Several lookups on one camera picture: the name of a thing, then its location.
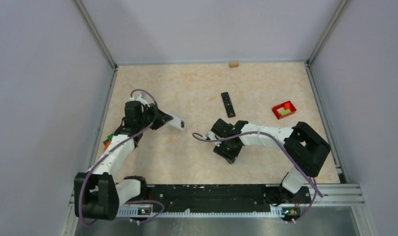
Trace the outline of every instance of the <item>beige floor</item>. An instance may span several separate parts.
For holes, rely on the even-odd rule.
[[[213,153],[213,144],[192,138],[206,134],[218,118],[265,126],[294,126],[307,122],[322,137],[325,132],[303,63],[242,63],[120,66],[108,109],[102,140],[124,116],[124,104],[135,89],[149,91],[159,108],[181,117],[187,130],[168,125],[144,133],[125,160],[117,181],[125,176],[143,176],[150,184],[251,184],[280,183],[292,164],[284,154],[268,147],[243,147],[234,164]],[[221,92],[228,91],[236,117],[227,118]],[[290,100],[297,112],[277,120],[271,111]],[[100,145],[98,156],[103,152]],[[319,183],[338,183],[332,156],[327,158]]]

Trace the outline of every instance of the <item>orange object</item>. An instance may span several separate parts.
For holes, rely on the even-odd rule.
[[[290,110],[290,102],[287,102],[287,103],[284,105],[284,109],[285,109],[285,110]]]
[[[111,141],[109,141],[109,142],[107,142],[107,144],[105,144],[104,151],[107,150],[107,148],[109,147],[109,144],[111,144]]]
[[[237,62],[237,61],[231,61],[231,62],[229,63],[229,67],[230,67],[230,68],[239,67],[239,62]]]

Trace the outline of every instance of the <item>black remote control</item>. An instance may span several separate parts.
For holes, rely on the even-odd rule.
[[[225,110],[227,111],[228,118],[235,116],[234,107],[232,106],[231,99],[228,92],[221,93],[222,101],[224,102]]]

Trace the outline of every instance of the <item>wooden cube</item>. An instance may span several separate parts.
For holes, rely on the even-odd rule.
[[[230,67],[230,68],[239,67],[239,62],[238,62],[238,61],[231,61],[231,62],[229,63],[229,67]]]

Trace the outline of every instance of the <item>black mounting base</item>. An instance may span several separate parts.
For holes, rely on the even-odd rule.
[[[165,206],[165,212],[221,213],[221,212],[269,212],[270,205],[301,204],[311,201],[308,187],[302,187],[295,195],[281,194],[282,188],[265,184],[205,184],[205,185],[148,185],[144,190],[147,199]]]

